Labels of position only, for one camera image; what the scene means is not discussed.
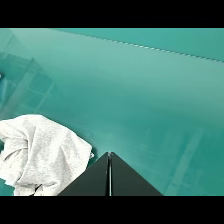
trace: fabric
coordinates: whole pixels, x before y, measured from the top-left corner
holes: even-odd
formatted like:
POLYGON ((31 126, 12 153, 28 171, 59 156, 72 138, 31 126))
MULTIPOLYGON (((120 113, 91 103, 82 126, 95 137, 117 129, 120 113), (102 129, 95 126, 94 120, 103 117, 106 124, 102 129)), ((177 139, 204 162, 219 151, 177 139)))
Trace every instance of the fabric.
POLYGON ((0 121, 0 178, 15 196, 55 196, 82 174, 92 146, 41 115, 0 121))

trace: crumpled cloth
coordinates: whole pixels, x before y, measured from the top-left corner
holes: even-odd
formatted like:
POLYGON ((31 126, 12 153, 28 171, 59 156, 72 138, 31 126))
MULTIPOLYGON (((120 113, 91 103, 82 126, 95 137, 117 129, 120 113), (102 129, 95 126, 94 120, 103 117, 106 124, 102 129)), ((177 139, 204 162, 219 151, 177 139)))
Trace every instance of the crumpled cloth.
POLYGON ((41 115, 0 121, 0 178, 14 196, 55 196, 81 175, 92 146, 41 115))

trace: white towel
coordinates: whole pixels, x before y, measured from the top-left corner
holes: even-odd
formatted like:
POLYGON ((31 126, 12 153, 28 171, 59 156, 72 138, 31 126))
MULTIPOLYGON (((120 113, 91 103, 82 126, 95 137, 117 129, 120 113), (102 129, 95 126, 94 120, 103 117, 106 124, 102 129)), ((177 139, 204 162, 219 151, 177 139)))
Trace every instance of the white towel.
POLYGON ((0 178, 15 196, 55 196, 82 174, 92 146, 41 115, 0 121, 0 178))

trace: teal surface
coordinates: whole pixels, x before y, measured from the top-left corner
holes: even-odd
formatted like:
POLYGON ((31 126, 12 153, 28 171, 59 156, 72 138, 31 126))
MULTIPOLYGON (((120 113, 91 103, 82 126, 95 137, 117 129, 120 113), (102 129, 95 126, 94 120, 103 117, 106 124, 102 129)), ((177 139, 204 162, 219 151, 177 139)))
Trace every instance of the teal surface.
POLYGON ((224 61, 223 28, 54 28, 224 61))
POLYGON ((223 63, 31 28, 0 29, 0 53, 0 119, 43 114, 164 195, 224 195, 223 63))

